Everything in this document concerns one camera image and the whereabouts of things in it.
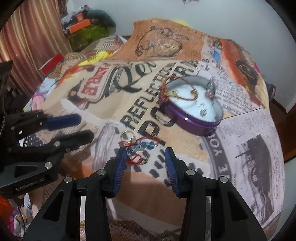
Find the purple heart-shaped tin box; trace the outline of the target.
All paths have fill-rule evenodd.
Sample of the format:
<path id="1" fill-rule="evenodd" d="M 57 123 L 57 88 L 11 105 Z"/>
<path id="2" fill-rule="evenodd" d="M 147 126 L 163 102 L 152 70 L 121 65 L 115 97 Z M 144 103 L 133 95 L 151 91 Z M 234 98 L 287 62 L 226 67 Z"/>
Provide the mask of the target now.
<path id="1" fill-rule="evenodd" d="M 201 76 L 170 76 L 162 81 L 159 107 L 175 124 L 189 133 L 209 136 L 223 118 L 217 98 L 205 96 L 209 80 Z"/>

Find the dark blue backpack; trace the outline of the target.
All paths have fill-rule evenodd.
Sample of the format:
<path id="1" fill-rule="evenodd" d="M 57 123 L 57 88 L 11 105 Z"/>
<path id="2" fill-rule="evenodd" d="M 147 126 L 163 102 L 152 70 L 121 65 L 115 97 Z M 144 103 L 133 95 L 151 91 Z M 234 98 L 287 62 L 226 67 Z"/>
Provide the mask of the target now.
<path id="1" fill-rule="evenodd" d="M 266 88 L 267 88 L 267 93 L 268 93 L 268 99 L 269 101 L 273 100 L 274 96 L 275 96 L 275 92 L 276 92 L 276 87 L 273 84 L 270 83 L 265 83 Z"/>

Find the red box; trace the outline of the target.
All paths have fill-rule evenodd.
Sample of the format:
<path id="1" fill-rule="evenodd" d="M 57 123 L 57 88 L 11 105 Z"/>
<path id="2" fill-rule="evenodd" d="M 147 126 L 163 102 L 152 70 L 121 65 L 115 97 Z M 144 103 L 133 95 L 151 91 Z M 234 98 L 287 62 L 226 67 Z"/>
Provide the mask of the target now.
<path id="1" fill-rule="evenodd" d="M 61 53 L 56 54 L 54 57 L 49 59 L 43 66 L 39 68 L 39 71 L 47 76 L 51 73 L 52 70 L 56 68 L 56 66 L 64 60 L 64 56 Z"/>

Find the yellow cloth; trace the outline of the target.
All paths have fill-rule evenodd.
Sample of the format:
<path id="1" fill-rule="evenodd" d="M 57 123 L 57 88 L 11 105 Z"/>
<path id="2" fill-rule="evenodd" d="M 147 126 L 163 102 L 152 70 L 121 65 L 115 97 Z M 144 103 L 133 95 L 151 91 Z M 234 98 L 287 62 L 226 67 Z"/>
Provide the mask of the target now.
<path id="1" fill-rule="evenodd" d="M 87 60 L 82 61 L 81 63 L 78 64 L 78 66 L 87 66 L 87 65 L 93 65 L 97 62 L 103 61 L 110 56 L 112 56 L 113 51 L 107 50 L 107 51 L 99 51 L 96 53 L 96 55 L 88 58 Z"/>

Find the orange box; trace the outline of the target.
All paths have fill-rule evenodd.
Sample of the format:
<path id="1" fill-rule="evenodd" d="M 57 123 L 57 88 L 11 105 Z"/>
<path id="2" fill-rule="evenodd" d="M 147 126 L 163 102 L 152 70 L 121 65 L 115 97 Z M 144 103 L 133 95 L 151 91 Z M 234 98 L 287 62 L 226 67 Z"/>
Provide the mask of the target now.
<path id="1" fill-rule="evenodd" d="M 88 27 L 89 25 L 91 25 L 91 21 L 89 19 L 85 19 L 83 21 L 80 21 L 79 23 L 76 23 L 76 24 L 70 26 L 67 31 L 70 34 L 72 34 L 74 32 L 77 32 L 77 31 L 85 28 L 85 27 Z"/>

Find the green patterned covered stand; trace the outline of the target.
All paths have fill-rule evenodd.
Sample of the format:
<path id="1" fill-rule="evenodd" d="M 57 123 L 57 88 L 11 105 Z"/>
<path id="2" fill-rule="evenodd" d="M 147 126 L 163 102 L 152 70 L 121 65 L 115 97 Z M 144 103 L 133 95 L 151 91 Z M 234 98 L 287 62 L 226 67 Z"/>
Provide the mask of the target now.
<path id="1" fill-rule="evenodd" d="M 89 25 L 68 36 L 71 48 L 74 52 L 79 52 L 88 47 L 96 40 L 109 36 L 108 28 L 104 24 Z"/>

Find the striped patchwork cloth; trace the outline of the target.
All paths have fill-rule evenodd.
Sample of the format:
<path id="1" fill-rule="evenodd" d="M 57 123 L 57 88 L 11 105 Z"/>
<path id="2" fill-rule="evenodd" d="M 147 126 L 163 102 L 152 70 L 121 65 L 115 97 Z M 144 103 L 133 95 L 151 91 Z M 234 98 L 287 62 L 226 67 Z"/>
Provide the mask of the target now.
<path id="1" fill-rule="evenodd" d="M 84 48 L 81 52 L 71 52 L 64 56 L 64 60 L 59 63 L 54 70 L 52 70 L 48 77 L 58 78 L 61 77 L 65 71 L 89 58 L 95 56 L 101 51 L 106 51 L 109 54 L 118 51 L 122 45 L 127 42 L 123 36 L 114 35 L 94 41 L 88 47 Z"/>

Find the striped brown curtain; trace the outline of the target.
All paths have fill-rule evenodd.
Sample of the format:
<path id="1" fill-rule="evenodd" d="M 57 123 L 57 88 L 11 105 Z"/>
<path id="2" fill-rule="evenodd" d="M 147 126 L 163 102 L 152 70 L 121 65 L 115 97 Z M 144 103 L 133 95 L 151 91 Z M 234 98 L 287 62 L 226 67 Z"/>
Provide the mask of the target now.
<path id="1" fill-rule="evenodd" d="M 62 30 L 67 1 L 24 1 L 1 30 L 1 61 L 13 61 L 11 81 L 31 96 L 43 82 L 39 70 L 56 54 L 72 51 Z"/>

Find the yellow pillow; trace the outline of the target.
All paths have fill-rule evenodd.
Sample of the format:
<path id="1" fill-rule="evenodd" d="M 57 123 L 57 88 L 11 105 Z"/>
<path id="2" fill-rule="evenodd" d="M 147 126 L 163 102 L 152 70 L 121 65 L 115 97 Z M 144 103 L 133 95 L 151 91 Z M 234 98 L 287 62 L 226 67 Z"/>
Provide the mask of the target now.
<path id="1" fill-rule="evenodd" d="M 185 27 L 188 27 L 189 25 L 185 22 L 185 21 L 183 21 L 183 20 L 174 20 L 174 22 L 175 23 L 178 23 L 178 24 L 180 24 L 180 25 L 183 25 L 183 26 L 185 26 Z"/>

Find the newspaper print bed quilt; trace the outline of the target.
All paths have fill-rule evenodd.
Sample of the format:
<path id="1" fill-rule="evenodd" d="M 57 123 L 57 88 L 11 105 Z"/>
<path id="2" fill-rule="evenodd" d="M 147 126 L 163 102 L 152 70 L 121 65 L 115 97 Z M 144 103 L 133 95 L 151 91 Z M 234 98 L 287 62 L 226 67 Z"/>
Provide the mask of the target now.
<path id="1" fill-rule="evenodd" d="M 185 202 L 173 195 L 166 177 L 166 147 L 206 177 L 230 178 L 272 238 L 285 168 L 267 88 L 249 52 L 233 40 L 154 19 L 135 22 L 131 38 L 94 67 L 91 73 L 68 68 L 43 104 L 53 115 L 81 111 L 74 131 L 91 127 L 95 134 L 94 145 L 67 154 L 62 168 L 75 178 L 92 174 L 116 153 L 122 131 L 126 138 L 159 139 L 148 162 L 128 170 L 119 195 L 108 201 L 113 240 L 178 239 Z M 223 108 L 217 132 L 198 137 L 159 110 L 161 83 L 170 75 L 215 77 Z"/>

